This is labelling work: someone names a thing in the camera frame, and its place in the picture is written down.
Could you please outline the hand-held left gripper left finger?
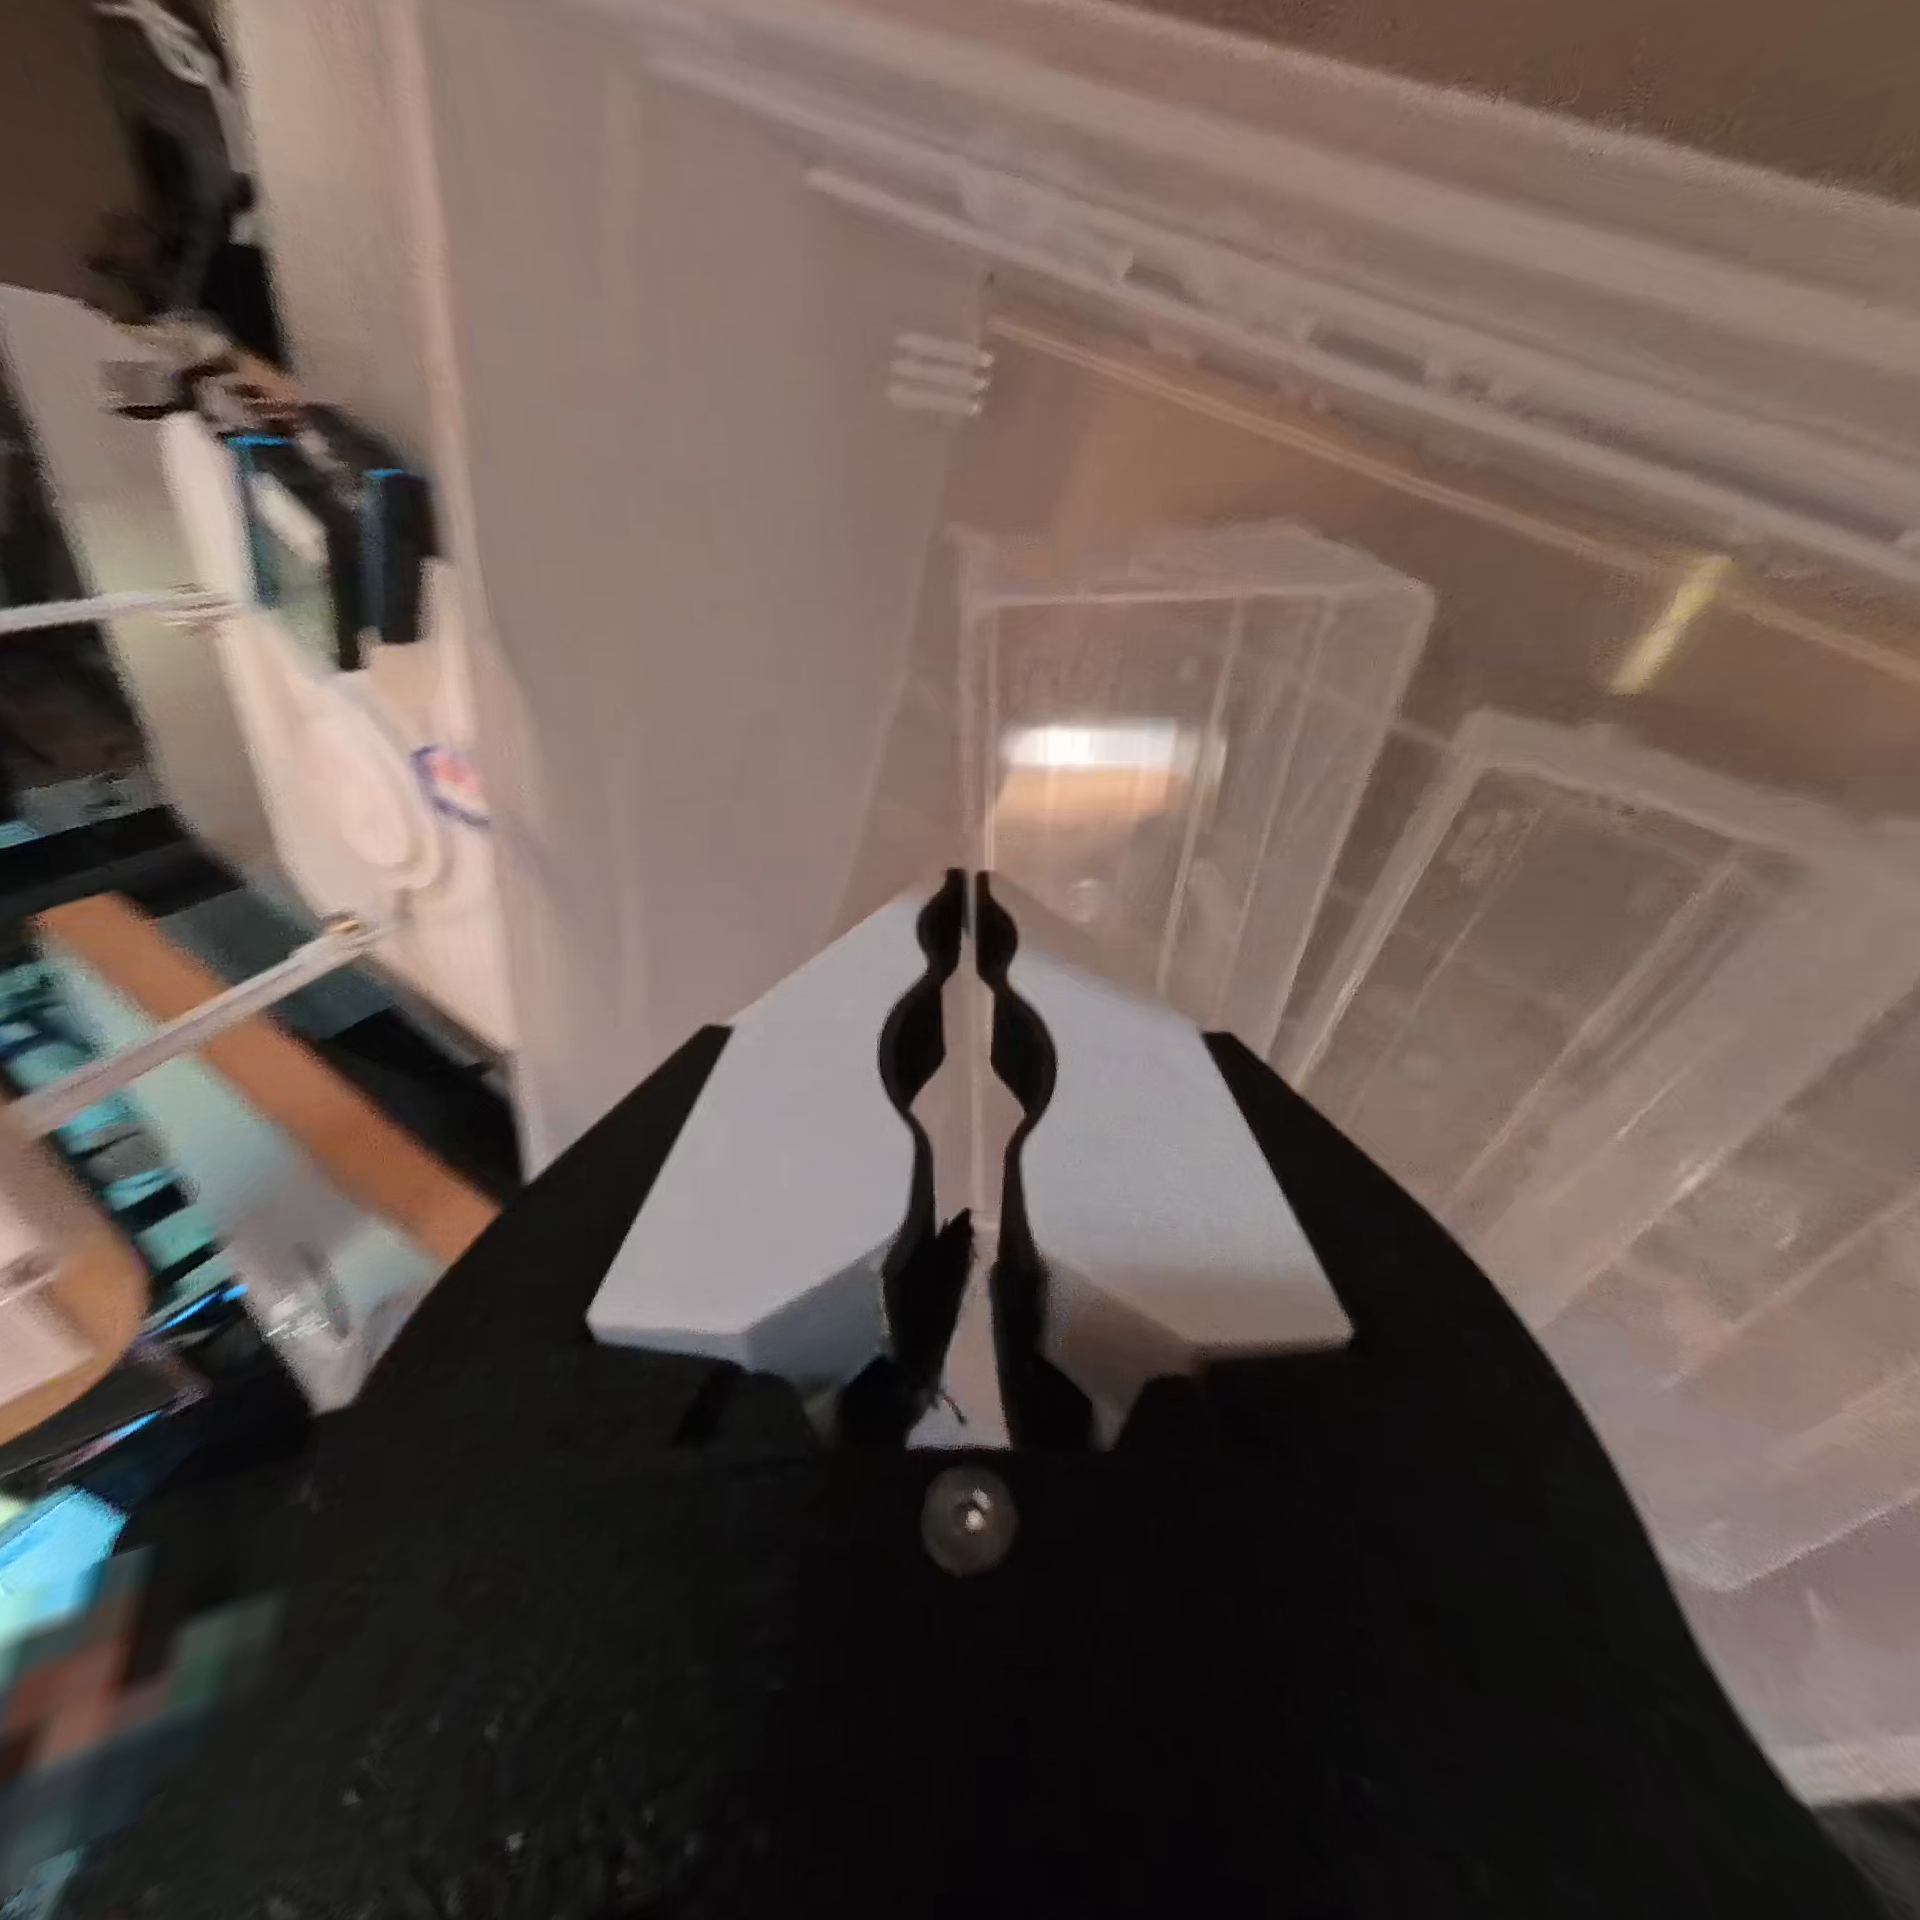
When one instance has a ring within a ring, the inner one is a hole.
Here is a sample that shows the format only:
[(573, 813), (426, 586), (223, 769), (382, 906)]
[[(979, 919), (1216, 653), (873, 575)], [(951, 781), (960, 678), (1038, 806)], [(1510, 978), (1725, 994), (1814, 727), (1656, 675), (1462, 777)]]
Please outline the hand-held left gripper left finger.
[(913, 1104), (943, 1066), (969, 879), (870, 913), (752, 1002), (591, 1297), (600, 1346), (720, 1361), (822, 1397), (891, 1344), (931, 1232)]

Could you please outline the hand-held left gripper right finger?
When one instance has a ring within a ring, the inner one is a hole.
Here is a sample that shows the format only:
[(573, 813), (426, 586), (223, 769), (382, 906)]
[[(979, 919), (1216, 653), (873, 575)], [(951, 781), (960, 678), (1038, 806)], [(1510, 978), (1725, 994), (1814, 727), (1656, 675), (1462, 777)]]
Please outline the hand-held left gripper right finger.
[(1214, 1362), (1342, 1354), (1352, 1321), (1202, 1030), (1087, 934), (976, 877), (991, 1069), (1018, 1107), (999, 1225), (1038, 1352), (1090, 1405)]

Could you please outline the small clear drawer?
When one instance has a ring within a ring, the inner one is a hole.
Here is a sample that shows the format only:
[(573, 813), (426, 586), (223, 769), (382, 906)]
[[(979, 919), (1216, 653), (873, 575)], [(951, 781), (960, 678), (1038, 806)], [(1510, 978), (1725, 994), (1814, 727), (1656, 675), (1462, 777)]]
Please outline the small clear drawer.
[(1434, 619), (1283, 519), (951, 531), (970, 863), (1093, 965), (1265, 1049)]
[(421, 5), (418, 39), (541, 1169), (843, 927), (952, 442), (888, 363), (965, 339), (979, 274), (598, 7)]
[(1501, 709), (1350, 849), (1270, 1063), (1499, 1285), (1664, 1561), (1915, 1499), (1915, 818)]

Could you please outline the clear plastic bin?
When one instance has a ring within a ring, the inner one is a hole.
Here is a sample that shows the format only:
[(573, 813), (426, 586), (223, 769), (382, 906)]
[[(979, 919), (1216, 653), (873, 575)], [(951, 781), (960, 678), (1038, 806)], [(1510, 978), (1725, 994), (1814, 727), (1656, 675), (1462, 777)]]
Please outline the clear plastic bin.
[[(1913, 210), (1120, 7), (647, 9), (648, 72), (979, 274), (888, 363), (951, 449), (843, 927), (976, 866), (955, 529), (1295, 521), (1433, 589), (1329, 889), (1478, 709), (1915, 818)], [(1915, 1800), (1915, 1499), (1666, 1570), (1806, 1800)]]

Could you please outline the grey table with wooden edge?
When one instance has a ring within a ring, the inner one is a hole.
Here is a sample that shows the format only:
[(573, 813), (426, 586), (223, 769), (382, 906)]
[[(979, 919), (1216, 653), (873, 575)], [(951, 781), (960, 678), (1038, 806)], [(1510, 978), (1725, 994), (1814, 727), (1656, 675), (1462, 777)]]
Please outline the grey table with wooden edge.
[[(203, 1016), (223, 993), (195, 955), (125, 896), (53, 906), (32, 928), (160, 1025)], [(496, 1218), (489, 1197), (271, 1016), (243, 1016), (193, 1041), (186, 1054), (430, 1263), (456, 1264)]]

